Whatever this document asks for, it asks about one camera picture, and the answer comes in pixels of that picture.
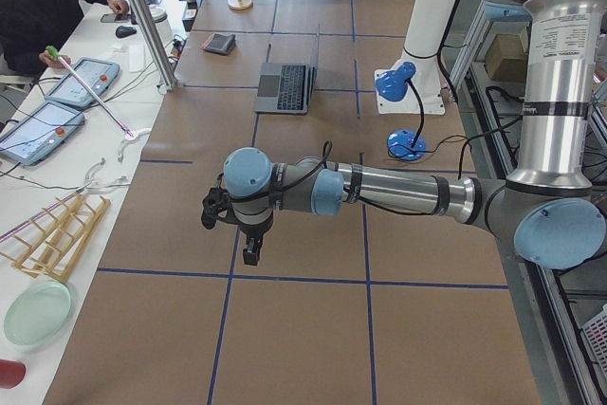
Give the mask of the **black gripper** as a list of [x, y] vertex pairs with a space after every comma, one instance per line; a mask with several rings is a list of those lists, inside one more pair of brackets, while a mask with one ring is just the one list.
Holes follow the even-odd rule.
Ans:
[[247, 266], [257, 266], [260, 261], [264, 235], [271, 229], [270, 222], [255, 225], [242, 224], [240, 231], [246, 235], [243, 261]]

